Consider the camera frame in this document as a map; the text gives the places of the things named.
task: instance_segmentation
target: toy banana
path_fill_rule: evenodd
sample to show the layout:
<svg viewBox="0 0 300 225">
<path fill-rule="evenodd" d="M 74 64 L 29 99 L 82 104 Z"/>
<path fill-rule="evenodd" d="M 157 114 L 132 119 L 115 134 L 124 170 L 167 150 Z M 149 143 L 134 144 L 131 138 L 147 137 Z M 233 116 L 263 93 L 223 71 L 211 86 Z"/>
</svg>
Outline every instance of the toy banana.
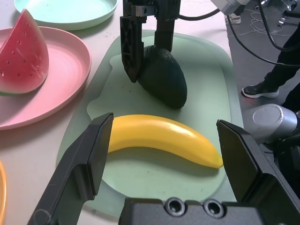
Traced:
<svg viewBox="0 0 300 225">
<path fill-rule="evenodd" d="M 184 124 L 158 116 L 116 117 L 108 152 L 127 147 L 160 149 L 213 168 L 223 165 L 220 154 L 207 138 Z"/>
</svg>

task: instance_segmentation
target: watermelon slice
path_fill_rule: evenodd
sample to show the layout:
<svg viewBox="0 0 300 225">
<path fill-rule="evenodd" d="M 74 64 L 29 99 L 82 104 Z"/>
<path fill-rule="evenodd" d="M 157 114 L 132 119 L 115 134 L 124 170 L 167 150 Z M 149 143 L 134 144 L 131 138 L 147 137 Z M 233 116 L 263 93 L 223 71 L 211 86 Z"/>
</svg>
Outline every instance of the watermelon slice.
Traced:
<svg viewBox="0 0 300 225">
<path fill-rule="evenodd" d="M 45 39 L 24 9 L 0 49 L 0 95 L 35 90 L 46 79 L 49 54 Z"/>
</svg>

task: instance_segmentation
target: white table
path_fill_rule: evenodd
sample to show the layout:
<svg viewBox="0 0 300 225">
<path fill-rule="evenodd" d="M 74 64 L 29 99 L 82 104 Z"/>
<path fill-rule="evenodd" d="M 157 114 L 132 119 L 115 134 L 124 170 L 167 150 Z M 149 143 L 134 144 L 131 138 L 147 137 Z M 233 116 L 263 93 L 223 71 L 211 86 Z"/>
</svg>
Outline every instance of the white table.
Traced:
<svg viewBox="0 0 300 225">
<path fill-rule="evenodd" d="M 0 29 L 13 26 L 17 17 L 13 2 L 0 0 Z M 215 8 L 209 0 L 182 0 L 180 12 L 183 15 L 197 16 L 211 12 Z M 114 15 L 108 21 L 90 29 L 73 32 L 84 40 L 92 53 L 92 68 L 88 82 L 110 44 L 120 35 L 121 14 L 122 0 L 119 0 Z M 154 30 L 155 18 L 148 18 L 143 28 Z M 207 39 L 222 47 L 230 55 L 222 13 L 197 22 L 177 20 L 175 32 Z M 27 224 L 55 169 L 60 142 L 82 93 L 64 109 L 45 120 L 17 129 L 0 131 L 0 160 L 6 169 L 8 182 L 5 225 Z M 102 213 L 92 215 L 82 211 L 78 225 L 115 225 L 117 221 L 117 218 Z"/>
</svg>

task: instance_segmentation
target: orange plate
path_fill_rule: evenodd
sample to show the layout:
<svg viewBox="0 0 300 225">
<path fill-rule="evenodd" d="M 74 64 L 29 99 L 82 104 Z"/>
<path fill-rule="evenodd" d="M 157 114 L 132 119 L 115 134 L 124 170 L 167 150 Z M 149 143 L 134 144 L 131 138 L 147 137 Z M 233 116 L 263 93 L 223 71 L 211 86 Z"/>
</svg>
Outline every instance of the orange plate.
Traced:
<svg viewBox="0 0 300 225">
<path fill-rule="evenodd" d="M 4 214 L 6 210 L 7 198 L 7 181 L 3 164 L 0 162 L 0 225 L 3 224 Z"/>
</svg>

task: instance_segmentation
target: dark green avocado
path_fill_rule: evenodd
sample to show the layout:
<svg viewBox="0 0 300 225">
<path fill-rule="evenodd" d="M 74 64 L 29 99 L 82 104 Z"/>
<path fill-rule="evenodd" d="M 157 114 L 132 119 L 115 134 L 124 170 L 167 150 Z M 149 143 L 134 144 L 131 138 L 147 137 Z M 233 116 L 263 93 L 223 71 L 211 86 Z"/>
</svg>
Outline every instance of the dark green avocado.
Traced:
<svg viewBox="0 0 300 225">
<path fill-rule="evenodd" d="M 171 53 L 163 48 L 147 46 L 138 82 L 152 96 L 171 108 L 181 108 L 187 101 L 184 74 Z"/>
</svg>

